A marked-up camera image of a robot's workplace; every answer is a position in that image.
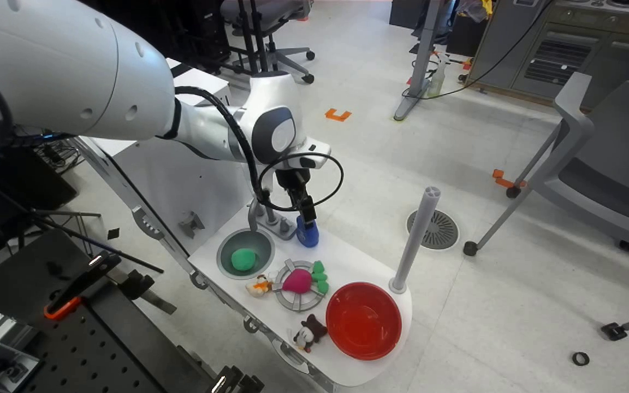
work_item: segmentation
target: floor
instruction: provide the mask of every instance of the floor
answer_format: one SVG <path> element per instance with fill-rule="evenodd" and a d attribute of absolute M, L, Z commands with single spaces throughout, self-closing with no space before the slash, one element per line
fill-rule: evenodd
<path fill-rule="evenodd" d="M 421 189 L 437 186 L 439 209 L 461 229 L 452 249 L 416 255 L 408 281 L 414 321 L 399 361 L 370 384 L 340 391 L 629 391 L 629 337 L 607 342 L 596 332 L 629 319 L 629 253 L 612 238 L 531 196 L 477 258 L 461 253 L 506 206 L 491 169 L 517 174 L 555 127 L 555 111 L 468 90 L 425 99 L 393 122 L 414 38 L 387 18 L 388 0 L 316 0 L 305 22 L 278 32 L 280 46 L 316 49 L 311 63 L 304 61 L 316 73 L 300 90 L 304 124 L 334 146 L 347 169 L 340 193 L 319 212 L 320 226 L 394 265 L 406 216 Z M 456 84 L 452 72 L 445 90 Z M 322 116 L 330 106 L 352 117 L 331 122 Z M 316 172 L 314 193 L 327 191 L 334 176 Z M 156 292 L 178 312 L 139 305 L 172 340 L 216 368 L 256 373 L 267 391 L 316 391 L 249 336 L 232 310 L 197 289 L 89 166 L 69 172 L 69 181 L 83 189 L 71 209 L 102 212 L 105 226 L 121 226 L 113 246 L 167 269 Z M 576 348 L 589 354 L 588 367 L 570 361 Z"/>

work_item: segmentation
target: orange object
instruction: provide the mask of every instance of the orange object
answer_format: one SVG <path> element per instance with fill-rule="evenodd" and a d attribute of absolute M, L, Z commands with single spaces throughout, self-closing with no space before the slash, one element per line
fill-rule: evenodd
<path fill-rule="evenodd" d="M 330 106 L 326 117 L 337 119 L 337 122 L 344 122 L 347 117 L 352 117 L 352 111 L 337 114 L 337 109 Z"/>
<path fill-rule="evenodd" d="M 81 305 L 81 297 L 71 297 L 66 305 L 60 305 L 56 312 L 48 312 L 48 307 L 44 307 L 44 316 L 48 321 L 62 321 L 68 315 L 71 315 L 76 307 Z"/>
<path fill-rule="evenodd" d="M 509 181 L 506 176 L 505 176 L 505 169 L 493 169 L 491 172 L 491 176 L 493 176 L 493 184 L 497 184 L 500 188 L 510 188 L 512 186 L 512 181 Z"/>

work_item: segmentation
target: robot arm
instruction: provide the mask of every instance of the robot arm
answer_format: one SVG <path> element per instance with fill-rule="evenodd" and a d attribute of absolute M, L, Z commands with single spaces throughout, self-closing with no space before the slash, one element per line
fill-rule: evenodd
<path fill-rule="evenodd" d="M 272 94 L 295 94 L 288 80 L 252 79 L 246 105 L 230 109 L 258 164 L 330 152 L 304 138 L 288 105 L 295 99 Z M 0 0 L 0 95 L 17 132 L 166 138 L 208 158 L 245 158 L 220 111 L 176 98 L 166 58 L 151 44 L 76 0 Z M 320 164 L 320 157 L 283 158 L 280 169 Z"/>

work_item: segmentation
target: red bowl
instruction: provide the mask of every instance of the red bowl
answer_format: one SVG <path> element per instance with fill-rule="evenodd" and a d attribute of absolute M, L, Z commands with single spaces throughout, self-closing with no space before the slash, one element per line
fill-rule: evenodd
<path fill-rule="evenodd" d="M 394 348 L 402 336 L 402 315 L 381 287 L 354 281 L 331 294 L 327 330 L 343 354 L 375 359 Z"/>

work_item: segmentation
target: office chair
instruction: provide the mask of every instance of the office chair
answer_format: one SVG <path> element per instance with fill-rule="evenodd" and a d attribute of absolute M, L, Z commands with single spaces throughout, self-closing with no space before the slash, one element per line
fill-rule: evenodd
<path fill-rule="evenodd" d="M 465 255 L 476 255 L 533 189 L 572 216 L 600 226 L 619 244 L 629 244 L 629 80 L 596 99 L 588 116 L 581 102 L 589 80 L 588 73 L 574 72 L 559 92 L 555 102 L 564 119 L 506 189 L 506 196 L 515 200 L 477 242 L 465 242 Z M 523 181 L 549 146 L 555 146 L 549 157 Z M 629 332 L 629 321 L 607 322 L 600 332 L 610 340 L 619 340 Z"/>
<path fill-rule="evenodd" d="M 249 73 L 278 73 L 280 66 L 300 72 L 304 83 L 314 83 L 304 66 L 288 58 L 288 54 L 304 51 L 308 61 L 314 58 L 309 47 L 274 47 L 272 32 L 288 20 L 305 14 L 308 0 L 225 0 L 220 11 L 227 24 L 245 35 L 246 47 L 234 47 L 249 61 Z"/>

